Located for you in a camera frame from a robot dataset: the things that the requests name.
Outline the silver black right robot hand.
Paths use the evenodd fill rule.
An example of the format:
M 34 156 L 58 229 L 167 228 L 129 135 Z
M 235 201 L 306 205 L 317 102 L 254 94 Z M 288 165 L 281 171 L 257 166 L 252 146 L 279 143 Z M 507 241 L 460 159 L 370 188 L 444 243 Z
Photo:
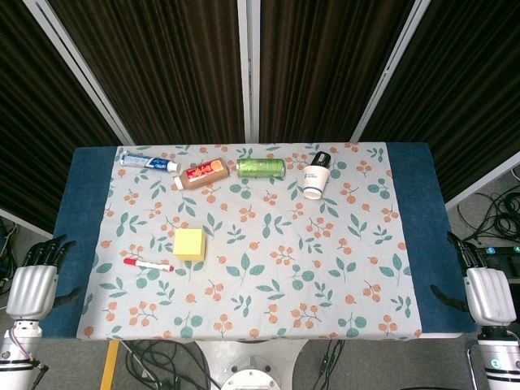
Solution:
M 457 253 L 465 299 L 446 295 L 432 284 L 433 295 L 447 306 L 467 312 L 479 326 L 507 327 L 517 320 L 510 285 L 519 280 L 519 247 L 479 248 L 447 233 Z

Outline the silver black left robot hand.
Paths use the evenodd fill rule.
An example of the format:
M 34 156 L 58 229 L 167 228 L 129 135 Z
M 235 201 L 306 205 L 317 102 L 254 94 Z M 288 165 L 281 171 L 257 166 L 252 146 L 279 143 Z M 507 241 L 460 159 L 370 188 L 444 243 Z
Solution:
M 74 301 L 82 287 L 56 295 L 59 275 L 68 251 L 76 245 L 65 235 L 38 242 L 26 253 L 11 282 L 6 313 L 15 321 L 41 321 L 52 309 Z

